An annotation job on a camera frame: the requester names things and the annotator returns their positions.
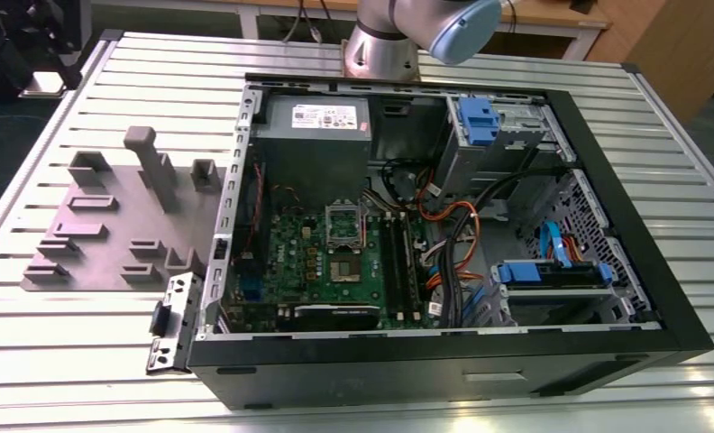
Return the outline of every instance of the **side panel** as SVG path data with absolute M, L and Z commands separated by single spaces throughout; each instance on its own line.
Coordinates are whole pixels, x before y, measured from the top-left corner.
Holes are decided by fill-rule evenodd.
M 230 409 L 267 409 L 579 393 L 642 369 L 654 359 L 610 354 L 510 356 L 193 371 Z

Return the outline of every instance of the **cable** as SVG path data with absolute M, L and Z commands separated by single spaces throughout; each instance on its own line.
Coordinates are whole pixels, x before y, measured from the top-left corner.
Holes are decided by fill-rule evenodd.
M 366 188 L 362 190 L 362 195 L 365 198 L 367 198 L 369 200 L 371 200 L 375 205 L 385 211 L 385 212 L 395 212 L 397 209 L 393 205 L 390 205 L 385 200 L 383 198 L 378 195 L 378 193 L 375 191 L 373 191 L 371 189 Z
M 330 17 L 330 11 L 327 10 L 327 5 L 325 4 L 325 0 L 319 0 L 319 4 L 322 5 L 322 10 L 325 11 L 325 16 L 327 18 L 327 27 L 330 27 L 330 36 L 333 36 L 333 41 L 338 42 L 338 34 L 335 33 L 335 23 L 333 22 L 333 18 Z
M 471 242 L 475 239 L 474 236 L 464 236 L 458 239 L 455 242 Z M 428 262 L 428 258 L 431 257 L 431 254 L 434 254 L 439 248 L 444 246 L 444 243 L 447 242 L 446 239 L 442 239 L 428 250 L 420 254 L 420 264 L 422 266 L 431 266 L 431 263 Z
M 506 0 L 506 2 L 510 4 L 510 9 L 511 9 L 511 17 L 510 17 L 510 29 L 508 29 L 508 32 L 511 34 L 515 34 L 516 33 L 516 11 L 514 9 L 514 3 L 511 2 L 511 0 Z
M 391 199 L 398 205 L 402 205 L 402 199 L 399 198 L 399 193 L 394 189 L 394 184 L 390 181 L 387 169 L 398 168 L 398 167 L 414 167 L 419 165 L 427 168 L 426 161 L 414 160 L 411 158 L 394 158 L 394 159 L 387 160 L 381 166 L 381 170 L 378 171 L 378 175 L 381 176 L 381 183 L 383 183 L 383 188 L 386 189 L 386 193 L 389 194 L 389 196 L 391 197 Z
M 306 12 L 306 6 L 303 6 L 303 0 L 298 0 L 298 7 L 303 12 L 303 19 L 306 20 L 306 25 L 309 26 L 309 34 L 311 34 L 311 39 L 314 39 L 317 43 L 322 43 L 322 33 L 319 33 L 319 30 L 311 25 L 309 13 Z
M 476 217 L 476 210 L 482 208 L 482 206 L 486 204 L 486 202 L 496 196 L 496 194 L 500 192 L 503 188 L 506 188 L 512 182 L 520 180 L 522 178 L 531 177 L 531 176 L 558 176 L 563 174 L 567 171 L 564 167 L 552 167 L 548 169 L 530 169 L 524 171 L 518 171 L 508 176 L 500 178 L 495 182 L 492 182 L 487 188 L 482 191 L 479 196 L 476 196 L 476 199 L 474 200 L 474 217 Z M 455 223 L 455 226 L 452 227 L 452 232 L 450 233 L 448 240 L 456 239 L 458 236 L 462 233 L 463 227 L 466 226 L 466 220 L 467 216 L 459 216 L 459 219 Z M 442 252 L 436 258 L 436 261 L 439 263 L 439 275 L 442 277 L 442 294 L 444 299 L 444 293 L 446 291 L 451 292 L 452 288 L 460 287 L 458 275 L 455 273 L 455 265 L 452 264 L 452 252 L 454 252 L 454 242 L 446 242 L 444 247 L 442 249 Z M 458 291 L 458 296 L 454 297 L 454 302 L 460 304 L 462 303 L 462 292 Z M 454 327 L 458 326 L 458 324 L 462 321 L 462 316 L 452 315 L 450 318 L 450 323 Z
M 293 21 L 293 26 L 289 28 L 289 32 L 282 38 L 282 42 L 287 43 L 289 38 L 293 36 L 295 29 L 298 28 L 298 23 L 301 22 L 301 14 L 303 12 L 303 0 L 298 0 L 298 14 L 295 15 L 295 21 Z

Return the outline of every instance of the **aluminum table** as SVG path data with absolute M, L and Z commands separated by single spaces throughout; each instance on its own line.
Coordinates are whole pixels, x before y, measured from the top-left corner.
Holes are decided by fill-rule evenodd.
M 619 65 L 420 57 L 423 81 L 567 90 L 714 338 L 714 170 Z M 226 165 L 245 72 L 339 74 L 338 46 L 125 33 L 97 45 L 0 201 L 0 428 L 251 432 L 714 431 L 714 352 L 575 397 L 230 412 L 193 376 L 145 376 L 154 293 L 25 292 L 75 151 L 135 164 L 131 124 L 174 165 Z

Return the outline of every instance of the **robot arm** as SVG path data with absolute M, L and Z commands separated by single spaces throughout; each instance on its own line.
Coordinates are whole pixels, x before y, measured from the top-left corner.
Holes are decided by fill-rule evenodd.
M 471 58 L 496 30 L 506 0 L 363 0 L 345 51 L 347 74 L 415 79 L 416 47 L 446 64 Z
M 0 71 L 17 91 L 33 79 L 23 52 L 49 63 L 66 89 L 81 83 L 78 56 L 90 35 L 90 0 L 0 0 Z

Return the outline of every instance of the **black cable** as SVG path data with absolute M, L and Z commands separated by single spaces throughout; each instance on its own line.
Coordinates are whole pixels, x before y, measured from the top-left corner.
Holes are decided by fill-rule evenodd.
M 511 2 L 511 0 L 506 0 L 507 3 L 510 4 L 510 9 L 511 9 L 511 18 L 510 18 L 510 29 L 508 29 L 508 32 L 510 33 L 516 33 L 516 11 L 514 10 L 514 3 Z
M 306 25 L 309 26 L 309 34 L 311 34 L 311 39 L 314 39 L 314 42 L 322 43 L 322 34 L 319 33 L 319 29 L 317 29 L 311 24 L 309 12 L 306 12 L 306 6 L 303 6 L 303 0 L 298 0 L 298 7 L 303 12 L 303 19 L 306 20 Z
M 302 12 L 303 12 L 303 0 L 298 0 L 298 14 L 295 15 L 295 21 L 293 22 L 293 26 L 289 28 L 289 32 L 282 38 L 282 42 L 289 42 L 289 38 L 293 36 L 293 33 L 295 32 L 295 29 L 298 28 L 298 23 L 301 22 Z
M 492 182 L 487 186 L 487 188 L 482 191 L 479 196 L 476 196 L 476 199 L 474 200 L 474 209 L 479 211 L 482 206 L 492 197 L 495 197 L 498 192 L 503 188 L 506 188 L 512 182 L 518 181 L 519 179 L 531 177 L 531 176 L 559 176 L 560 174 L 564 174 L 566 172 L 567 172 L 567 169 L 564 167 L 552 167 L 548 169 L 530 169 L 530 170 L 518 171 L 510 174 L 508 176 Z M 468 218 L 468 214 L 464 214 L 459 217 L 458 221 L 455 222 L 455 226 L 452 227 L 452 232 L 450 233 L 450 236 L 447 237 L 447 240 L 444 243 L 444 247 L 442 248 L 443 252 L 439 255 L 442 260 L 439 260 L 439 265 L 438 265 L 439 277 L 442 279 L 440 284 L 443 287 L 443 293 L 444 293 L 444 288 L 447 287 L 448 290 L 458 291 L 460 297 L 462 297 L 460 283 L 458 280 L 458 275 L 455 273 L 455 265 L 452 263 L 452 252 L 454 252 L 454 247 L 455 247 L 454 240 L 458 239 L 458 236 L 462 233 L 463 227 L 466 226 L 467 218 Z M 455 327 L 460 322 L 462 322 L 462 315 L 459 314 L 451 320 L 452 326 Z
M 394 184 L 391 183 L 391 179 L 389 178 L 390 169 L 399 168 L 399 167 L 416 167 L 422 166 L 424 167 L 427 165 L 427 161 L 415 160 L 412 158 L 393 158 L 387 160 L 383 165 L 381 166 L 381 170 L 378 171 L 378 174 L 381 176 L 381 182 L 383 183 L 383 188 L 386 190 L 386 193 L 391 197 L 391 200 L 394 200 L 394 203 L 397 203 L 399 206 L 403 205 L 403 200 L 399 197 L 399 193 L 397 192 L 394 188 Z
M 330 11 L 327 10 L 327 5 L 325 4 L 325 0 L 319 0 L 319 4 L 322 5 L 322 10 L 325 11 L 325 16 L 327 18 L 327 27 L 330 27 L 330 36 L 333 36 L 333 41 L 338 42 L 338 34 L 335 33 L 335 24 L 333 23 L 333 18 L 330 17 Z

